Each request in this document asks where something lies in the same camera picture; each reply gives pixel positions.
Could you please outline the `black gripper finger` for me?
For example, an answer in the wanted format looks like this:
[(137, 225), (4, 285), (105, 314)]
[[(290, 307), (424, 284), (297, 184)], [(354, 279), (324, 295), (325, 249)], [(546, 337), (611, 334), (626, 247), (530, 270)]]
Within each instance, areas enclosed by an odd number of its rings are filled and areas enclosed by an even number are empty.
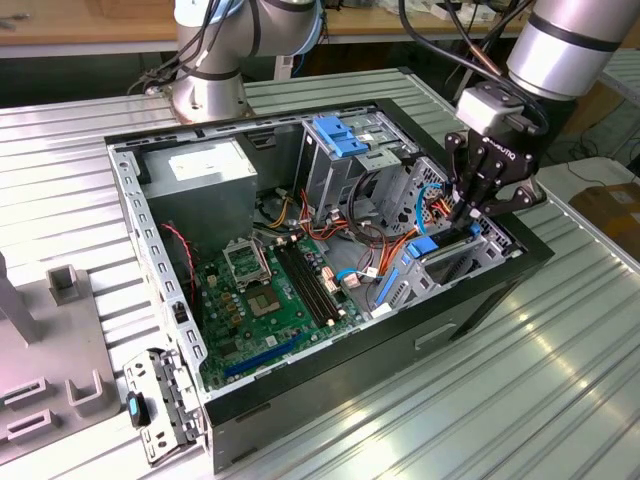
[(526, 161), (482, 161), (472, 174), (471, 216), (492, 217), (533, 207), (546, 199)]
[(445, 150), (451, 159), (450, 182), (454, 207), (449, 221), (462, 228), (480, 214), (489, 212), (488, 147), (475, 131), (449, 133)]

